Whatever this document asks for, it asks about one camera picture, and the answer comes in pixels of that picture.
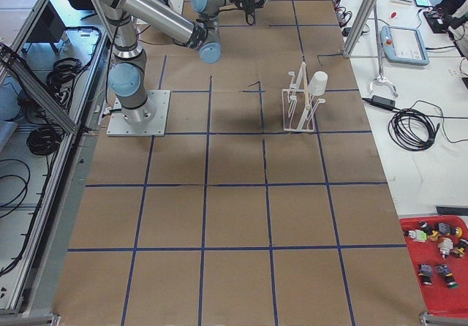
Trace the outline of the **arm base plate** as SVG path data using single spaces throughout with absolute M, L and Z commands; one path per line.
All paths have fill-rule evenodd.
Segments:
M 164 137 L 167 114 L 170 105 L 170 90 L 147 90 L 146 103 L 135 110 L 121 106 L 116 97 L 113 108 L 121 109 L 112 113 L 107 126 L 110 137 Z

